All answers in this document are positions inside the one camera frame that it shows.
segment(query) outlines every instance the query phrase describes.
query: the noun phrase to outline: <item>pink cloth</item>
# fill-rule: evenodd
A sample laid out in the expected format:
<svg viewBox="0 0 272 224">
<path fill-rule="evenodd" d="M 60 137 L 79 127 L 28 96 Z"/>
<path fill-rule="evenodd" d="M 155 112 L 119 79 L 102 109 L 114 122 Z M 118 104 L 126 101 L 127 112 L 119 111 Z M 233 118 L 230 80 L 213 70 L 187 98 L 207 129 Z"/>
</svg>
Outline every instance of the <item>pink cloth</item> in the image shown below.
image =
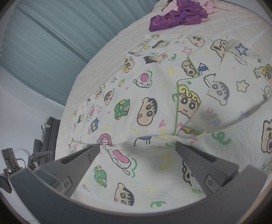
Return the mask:
<svg viewBox="0 0 272 224">
<path fill-rule="evenodd" d="M 207 14 L 217 13 L 220 9 L 225 10 L 223 8 L 216 7 L 216 4 L 213 0 L 191 0 L 194 2 L 199 2 L 200 6 L 206 10 Z M 177 11 L 178 6 L 176 4 L 176 0 L 173 0 L 171 3 L 168 4 L 167 7 L 160 13 L 161 16 L 169 13 L 171 10 Z"/>
</svg>

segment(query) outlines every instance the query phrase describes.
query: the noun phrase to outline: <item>curtain pleat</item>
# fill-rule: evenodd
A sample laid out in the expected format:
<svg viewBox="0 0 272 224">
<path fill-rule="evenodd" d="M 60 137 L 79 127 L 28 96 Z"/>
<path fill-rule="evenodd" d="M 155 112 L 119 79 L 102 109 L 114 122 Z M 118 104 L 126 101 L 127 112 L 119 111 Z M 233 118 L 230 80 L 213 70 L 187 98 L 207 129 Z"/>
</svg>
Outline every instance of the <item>curtain pleat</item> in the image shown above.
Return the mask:
<svg viewBox="0 0 272 224">
<path fill-rule="evenodd" d="M 77 75 L 158 0 L 20 0 L 4 34 L 0 65 L 62 105 Z"/>
</svg>

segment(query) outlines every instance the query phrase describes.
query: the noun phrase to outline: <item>yellow star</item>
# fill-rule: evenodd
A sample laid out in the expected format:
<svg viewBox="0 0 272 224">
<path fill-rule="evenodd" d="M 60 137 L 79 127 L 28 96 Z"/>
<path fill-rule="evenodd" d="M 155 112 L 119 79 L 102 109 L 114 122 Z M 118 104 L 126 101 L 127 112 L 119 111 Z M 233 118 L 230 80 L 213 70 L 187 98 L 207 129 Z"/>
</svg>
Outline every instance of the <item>yellow star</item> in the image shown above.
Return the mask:
<svg viewBox="0 0 272 224">
<path fill-rule="evenodd" d="M 123 83 L 125 83 L 125 80 L 121 80 L 118 84 L 118 86 L 121 86 Z"/>
</svg>

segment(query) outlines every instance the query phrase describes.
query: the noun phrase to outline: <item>purple cloth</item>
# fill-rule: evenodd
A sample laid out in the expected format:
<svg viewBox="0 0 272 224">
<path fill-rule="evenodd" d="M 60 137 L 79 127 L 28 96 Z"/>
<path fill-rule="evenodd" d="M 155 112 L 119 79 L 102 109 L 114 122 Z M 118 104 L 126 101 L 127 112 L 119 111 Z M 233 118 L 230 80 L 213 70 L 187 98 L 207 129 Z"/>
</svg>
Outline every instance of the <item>purple cloth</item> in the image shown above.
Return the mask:
<svg viewBox="0 0 272 224">
<path fill-rule="evenodd" d="M 202 18 L 207 18 L 206 10 L 199 2 L 191 0 L 176 0 L 178 10 L 171 10 L 164 16 L 156 15 L 151 18 L 149 31 L 160 31 L 181 25 L 200 24 Z"/>
</svg>

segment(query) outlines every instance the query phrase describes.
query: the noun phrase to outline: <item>cartoon pajama shirt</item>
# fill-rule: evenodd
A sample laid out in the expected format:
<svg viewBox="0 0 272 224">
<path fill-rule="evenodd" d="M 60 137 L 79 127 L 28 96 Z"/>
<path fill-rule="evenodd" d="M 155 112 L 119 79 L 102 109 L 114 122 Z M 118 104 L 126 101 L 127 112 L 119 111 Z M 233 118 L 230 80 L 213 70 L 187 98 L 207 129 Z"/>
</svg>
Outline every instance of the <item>cartoon pajama shirt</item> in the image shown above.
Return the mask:
<svg viewBox="0 0 272 224">
<path fill-rule="evenodd" d="M 176 141 L 272 173 L 272 64 L 231 35 L 146 35 L 73 113 L 69 154 L 101 145 L 74 199 L 143 213 L 204 198 Z"/>
</svg>

